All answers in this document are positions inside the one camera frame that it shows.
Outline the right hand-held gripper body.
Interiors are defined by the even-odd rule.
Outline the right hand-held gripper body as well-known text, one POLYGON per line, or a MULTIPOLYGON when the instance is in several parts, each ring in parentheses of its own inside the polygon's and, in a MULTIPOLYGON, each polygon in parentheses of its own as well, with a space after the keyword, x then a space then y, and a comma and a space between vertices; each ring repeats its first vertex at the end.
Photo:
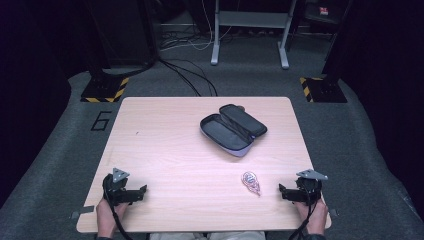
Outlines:
POLYGON ((327 175, 308 169, 297 173, 296 189, 287 189, 294 202, 314 204, 321 198, 322 182, 328 179, 327 175))

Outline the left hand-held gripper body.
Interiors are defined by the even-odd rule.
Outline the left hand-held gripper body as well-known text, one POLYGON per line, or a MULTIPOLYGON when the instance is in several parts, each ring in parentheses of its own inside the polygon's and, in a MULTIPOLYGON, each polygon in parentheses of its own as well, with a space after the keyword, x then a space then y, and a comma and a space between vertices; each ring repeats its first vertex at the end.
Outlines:
POLYGON ((114 168, 102 183, 103 198, 112 206, 118 206, 121 203, 133 203, 134 198, 139 195, 139 190, 127 190, 129 173, 114 168))

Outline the person's left hand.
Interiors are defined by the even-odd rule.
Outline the person's left hand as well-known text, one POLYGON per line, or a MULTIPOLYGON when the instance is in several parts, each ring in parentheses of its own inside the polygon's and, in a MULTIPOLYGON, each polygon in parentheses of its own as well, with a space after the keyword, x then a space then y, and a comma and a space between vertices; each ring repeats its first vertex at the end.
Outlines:
POLYGON ((97 214, 97 240, 112 240, 117 231, 110 205, 105 199, 101 199, 96 206, 97 214))

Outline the person's right hand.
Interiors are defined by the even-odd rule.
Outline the person's right hand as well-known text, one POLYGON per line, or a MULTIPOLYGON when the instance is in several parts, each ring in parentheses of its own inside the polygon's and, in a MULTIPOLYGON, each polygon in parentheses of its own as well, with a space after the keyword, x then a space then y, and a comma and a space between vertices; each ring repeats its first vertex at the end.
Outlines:
POLYGON ((294 202, 294 206, 300 214, 300 219, 302 221, 308 220, 308 223, 306 224, 306 231, 309 235, 325 235, 328 207, 322 199, 319 199, 316 202, 315 208, 312 212, 309 211, 309 207, 304 203, 294 202))

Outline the small pink clear packet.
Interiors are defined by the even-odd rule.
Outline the small pink clear packet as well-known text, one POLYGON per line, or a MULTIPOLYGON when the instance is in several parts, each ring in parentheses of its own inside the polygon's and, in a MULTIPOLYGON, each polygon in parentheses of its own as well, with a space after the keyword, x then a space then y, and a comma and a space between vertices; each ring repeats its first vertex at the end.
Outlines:
POLYGON ((254 193, 258 196, 261 195, 261 189, 260 189, 259 181, 257 179, 257 176, 253 172, 248 171, 248 172, 243 173, 241 180, 242 180, 242 183, 246 186, 246 188, 250 192, 252 192, 252 193, 254 193))

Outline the open black pencil case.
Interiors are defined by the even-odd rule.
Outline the open black pencil case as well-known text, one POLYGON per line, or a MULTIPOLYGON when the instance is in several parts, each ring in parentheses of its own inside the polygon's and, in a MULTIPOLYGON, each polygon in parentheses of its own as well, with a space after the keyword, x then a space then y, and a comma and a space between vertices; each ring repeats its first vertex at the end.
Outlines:
POLYGON ((245 156, 257 137, 267 132, 267 127, 248 114, 242 106, 227 104, 218 114, 200 121, 202 133, 227 153, 245 156))

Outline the person's light trousers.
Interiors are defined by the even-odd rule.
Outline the person's light trousers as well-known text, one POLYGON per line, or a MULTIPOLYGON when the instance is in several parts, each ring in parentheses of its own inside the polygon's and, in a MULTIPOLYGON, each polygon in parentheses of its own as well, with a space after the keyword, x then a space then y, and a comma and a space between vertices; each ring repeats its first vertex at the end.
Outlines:
POLYGON ((266 240, 264 231, 151 233, 149 240, 266 240))

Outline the black stand with striped base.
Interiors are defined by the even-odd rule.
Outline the black stand with striped base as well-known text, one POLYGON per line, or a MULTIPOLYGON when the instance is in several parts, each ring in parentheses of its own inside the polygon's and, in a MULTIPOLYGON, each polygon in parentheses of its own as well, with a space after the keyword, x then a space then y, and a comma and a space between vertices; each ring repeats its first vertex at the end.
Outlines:
POLYGON ((107 66, 136 67, 126 73, 107 73, 99 64, 89 67, 91 79, 81 94, 85 102, 116 102, 130 76, 151 68, 158 59, 150 0, 84 0, 107 66))
POLYGON ((337 25, 323 24, 307 20, 310 23, 326 28, 333 34, 333 40, 331 41, 329 52, 326 57, 326 60, 329 61, 329 66, 324 68, 325 76, 323 78, 301 78, 301 84, 304 94, 309 102, 346 103, 347 99, 338 85, 344 66, 343 58, 345 51, 340 48, 336 48, 336 52, 333 52, 332 47, 336 44, 337 37, 344 26, 352 0, 319 0, 318 2, 320 1, 328 1, 343 8, 344 15, 340 23, 337 25))

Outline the black box with red label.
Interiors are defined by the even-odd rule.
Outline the black box with red label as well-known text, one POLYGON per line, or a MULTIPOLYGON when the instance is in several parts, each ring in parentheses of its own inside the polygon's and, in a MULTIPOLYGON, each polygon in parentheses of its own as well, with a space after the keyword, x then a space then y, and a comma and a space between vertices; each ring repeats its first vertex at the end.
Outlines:
POLYGON ((308 2, 303 13, 306 20, 334 25, 340 23, 343 15, 343 8, 328 1, 308 2))

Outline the white metal desk frame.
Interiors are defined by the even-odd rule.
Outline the white metal desk frame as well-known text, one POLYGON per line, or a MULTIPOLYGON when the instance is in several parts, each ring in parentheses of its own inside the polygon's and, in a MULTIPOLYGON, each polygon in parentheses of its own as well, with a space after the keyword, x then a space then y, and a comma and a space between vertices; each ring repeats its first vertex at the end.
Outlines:
POLYGON ((240 12, 223 11, 220 9, 220 0, 215 0, 214 40, 210 63, 215 66, 219 61, 220 28, 222 26, 282 29, 283 35, 281 40, 277 43, 277 47, 281 67, 287 70, 289 68, 289 62, 286 53, 286 42, 290 32, 296 3, 297 0, 290 0, 289 10, 283 13, 240 12))

